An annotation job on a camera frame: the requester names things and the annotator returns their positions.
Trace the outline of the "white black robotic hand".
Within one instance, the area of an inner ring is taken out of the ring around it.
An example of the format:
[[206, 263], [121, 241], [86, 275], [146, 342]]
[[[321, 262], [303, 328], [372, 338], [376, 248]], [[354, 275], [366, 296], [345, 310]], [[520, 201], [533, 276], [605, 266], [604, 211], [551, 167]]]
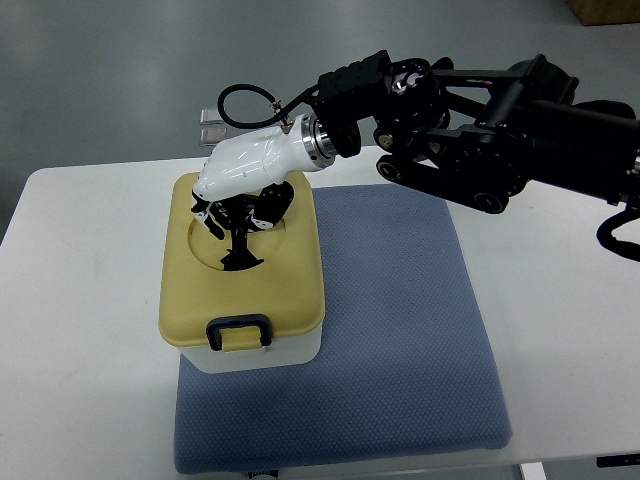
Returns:
[[[295, 118], [291, 128], [268, 127], [224, 140], [204, 164], [192, 189], [195, 218], [217, 239], [234, 224], [250, 232], [273, 228], [293, 200], [285, 184], [294, 171], [316, 172], [331, 166], [337, 150], [313, 114]], [[258, 192], [251, 214], [235, 218], [225, 202]]]

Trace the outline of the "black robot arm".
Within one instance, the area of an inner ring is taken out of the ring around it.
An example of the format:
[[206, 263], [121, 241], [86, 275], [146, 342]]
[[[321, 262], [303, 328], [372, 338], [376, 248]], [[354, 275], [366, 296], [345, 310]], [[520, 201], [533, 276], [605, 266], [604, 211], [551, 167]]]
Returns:
[[530, 181], [620, 205], [596, 237], [637, 260], [638, 245], [614, 232], [639, 217], [638, 118], [623, 102], [576, 102], [577, 85], [543, 56], [458, 70], [446, 57], [395, 62], [382, 51], [321, 75], [295, 103], [316, 114], [320, 148], [356, 155], [358, 123], [372, 118], [383, 178], [488, 214]]

